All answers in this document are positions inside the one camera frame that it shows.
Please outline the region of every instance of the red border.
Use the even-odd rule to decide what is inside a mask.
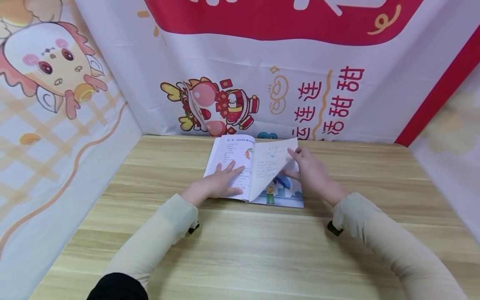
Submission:
[[[410,146],[473,69],[480,63],[480,26],[433,87],[395,143]]]

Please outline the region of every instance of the book page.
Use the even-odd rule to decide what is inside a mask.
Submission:
[[[223,135],[216,138],[204,177],[215,173],[219,163],[222,164],[222,170],[224,170],[232,160],[235,160],[234,168],[245,166],[245,170],[232,181],[230,186],[242,189],[243,194],[229,198],[247,201],[252,181],[254,150],[255,139],[249,135]]]
[[[249,202],[256,199],[268,183],[292,160],[287,149],[295,150],[297,147],[297,138],[255,145]]]
[[[298,172],[299,166],[292,159],[251,203],[303,208],[301,184],[298,180],[285,176],[286,170]]]

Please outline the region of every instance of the cartoon eye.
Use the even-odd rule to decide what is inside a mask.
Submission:
[[[43,73],[43,74],[47,74],[47,75],[50,75],[53,73],[53,68],[52,66],[46,62],[46,61],[39,61],[38,62],[38,68],[40,69],[40,71]]]
[[[68,49],[62,49],[61,54],[66,60],[73,60],[73,54]]]

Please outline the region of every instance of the plaid pattern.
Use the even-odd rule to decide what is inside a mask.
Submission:
[[[121,107],[124,100],[119,100],[123,95],[115,88],[112,75],[101,77],[101,80],[108,85],[109,91],[100,91],[91,100],[82,102],[74,120],[67,118],[65,103],[56,114],[43,111],[35,97],[18,97],[18,90],[14,90],[18,87],[0,85],[0,126],[6,132],[0,136],[0,173],[3,174],[0,177],[0,221],[17,205],[32,200],[31,194],[40,184],[42,188],[47,188],[43,185],[45,182],[53,185],[60,178],[62,166],[69,166],[68,161],[75,159],[74,151],[90,142],[92,138],[89,137],[98,132],[99,127],[108,125],[108,113]],[[49,118],[42,120],[36,112]],[[41,140],[32,145],[22,144],[19,139],[25,133],[34,133]]]

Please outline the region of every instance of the wooden table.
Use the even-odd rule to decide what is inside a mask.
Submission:
[[[32,299],[85,299],[124,242],[171,195],[202,177],[212,138],[144,136]],[[410,151],[395,144],[299,141],[351,191],[422,240],[470,299],[480,299],[480,249]],[[207,200],[201,229],[156,269],[150,299],[403,299],[382,261],[347,233],[326,231],[331,211]]]

